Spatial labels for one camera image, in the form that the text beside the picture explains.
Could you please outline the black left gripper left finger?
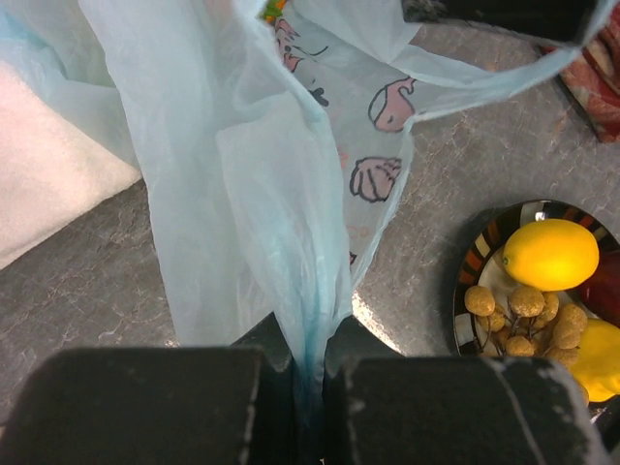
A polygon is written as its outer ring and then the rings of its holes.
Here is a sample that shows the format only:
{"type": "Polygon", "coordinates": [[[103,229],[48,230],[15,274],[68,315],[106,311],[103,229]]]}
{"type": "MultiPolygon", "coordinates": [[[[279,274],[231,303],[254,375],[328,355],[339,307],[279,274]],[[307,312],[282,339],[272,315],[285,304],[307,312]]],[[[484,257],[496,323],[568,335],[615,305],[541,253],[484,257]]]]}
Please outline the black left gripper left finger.
{"type": "Polygon", "coordinates": [[[293,360],[264,318],[228,347],[71,349],[27,380],[5,464],[291,464],[293,360]]]}

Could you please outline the light blue plastic bag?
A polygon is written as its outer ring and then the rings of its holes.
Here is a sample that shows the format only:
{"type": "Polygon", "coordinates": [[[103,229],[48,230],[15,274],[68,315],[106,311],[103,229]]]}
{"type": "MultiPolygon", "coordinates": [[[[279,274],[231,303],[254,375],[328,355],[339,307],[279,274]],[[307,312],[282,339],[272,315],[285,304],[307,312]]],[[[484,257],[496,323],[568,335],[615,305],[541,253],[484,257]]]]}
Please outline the light blue plastic bag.
{"type": "Polygon", "coordinates": [[[400,1],[5,1],[1,62],[147,185],[174,328],[273,313],[305,383],[392,217],[413,124],[508,99],[577,44],[408,23],[400,1]]]}

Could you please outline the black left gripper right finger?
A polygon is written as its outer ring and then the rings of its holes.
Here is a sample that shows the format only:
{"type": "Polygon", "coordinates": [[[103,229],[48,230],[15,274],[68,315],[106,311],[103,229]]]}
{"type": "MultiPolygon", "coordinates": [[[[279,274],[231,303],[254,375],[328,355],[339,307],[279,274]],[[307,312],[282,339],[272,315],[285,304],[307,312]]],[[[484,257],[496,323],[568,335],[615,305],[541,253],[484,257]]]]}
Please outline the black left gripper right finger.
{"type": "Polygon", "coordinates": [[[405,357],[354,318],[325,353],[329,464],[606,464],[569,372],[542,358],[405,357]]]}

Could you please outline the yellow fake berry bunch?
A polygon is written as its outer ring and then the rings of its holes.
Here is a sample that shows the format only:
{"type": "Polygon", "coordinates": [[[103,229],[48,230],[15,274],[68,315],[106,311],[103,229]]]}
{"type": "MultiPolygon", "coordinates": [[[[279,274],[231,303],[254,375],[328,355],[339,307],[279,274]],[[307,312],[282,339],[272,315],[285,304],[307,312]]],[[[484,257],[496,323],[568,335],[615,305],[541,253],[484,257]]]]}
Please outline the yellow fake berry bunch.
{"type": "Polygon", "coordinates": [[[464,306],[481,331],[481,356],[545,357],[568,369],[576,365],[588,323],[578,305],[525,286],[501,304],[487,287],[472,286],[465,292],[464,306]]]}

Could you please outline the yellow fake lemon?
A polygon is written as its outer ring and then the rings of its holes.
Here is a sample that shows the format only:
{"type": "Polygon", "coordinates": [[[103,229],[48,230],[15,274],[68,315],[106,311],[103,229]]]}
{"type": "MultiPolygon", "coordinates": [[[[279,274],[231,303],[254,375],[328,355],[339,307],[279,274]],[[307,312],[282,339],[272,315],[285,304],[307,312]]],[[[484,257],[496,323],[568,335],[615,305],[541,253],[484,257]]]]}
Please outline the yellow fake lemon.
{"type": "Polygon", "coordinates": [[[564,219],[532,222],[514,232],[502,256],[516,282],[543,292],[572,289],[591,277],[600,261],[597,239],[564,219]]]}

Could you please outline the dark red fake apple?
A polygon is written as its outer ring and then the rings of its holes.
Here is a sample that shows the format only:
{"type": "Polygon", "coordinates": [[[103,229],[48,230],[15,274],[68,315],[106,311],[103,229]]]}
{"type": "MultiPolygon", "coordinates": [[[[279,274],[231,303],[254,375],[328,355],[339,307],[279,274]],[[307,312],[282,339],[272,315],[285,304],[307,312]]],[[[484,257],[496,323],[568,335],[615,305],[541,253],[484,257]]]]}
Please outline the dark red fake apple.
{"type": "Polygon", "coordinates": [[[578,287],[585,306],[600,319],[619,326],[619,251],[604,253],[595,273],[578,287]]]}

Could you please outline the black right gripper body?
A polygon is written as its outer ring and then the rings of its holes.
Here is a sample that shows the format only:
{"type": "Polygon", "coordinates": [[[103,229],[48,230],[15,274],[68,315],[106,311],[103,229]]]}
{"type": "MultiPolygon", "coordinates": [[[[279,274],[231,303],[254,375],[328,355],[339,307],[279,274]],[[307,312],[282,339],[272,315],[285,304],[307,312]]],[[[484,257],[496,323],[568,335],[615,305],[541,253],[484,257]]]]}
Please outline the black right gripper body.
{"type": "Polygon", "coordinates": [[[594,0],[404,0],[408,23],[447,24],[531,39],[540,44],[575,45],[585,37],[594,0]]]}

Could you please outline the yellow fake pear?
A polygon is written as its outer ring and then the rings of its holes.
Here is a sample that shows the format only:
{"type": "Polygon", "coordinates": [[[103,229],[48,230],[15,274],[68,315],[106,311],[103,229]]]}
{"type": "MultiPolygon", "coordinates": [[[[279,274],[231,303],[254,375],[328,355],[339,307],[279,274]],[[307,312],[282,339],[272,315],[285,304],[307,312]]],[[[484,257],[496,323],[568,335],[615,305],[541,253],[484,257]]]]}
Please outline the yellow fake pear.
{"type": "Polygon", "coordinates": [[[602,403],[619,394],[619,328],[589,319],[581,334],[576,363],[569,369],[589,401],[602,403]]]}

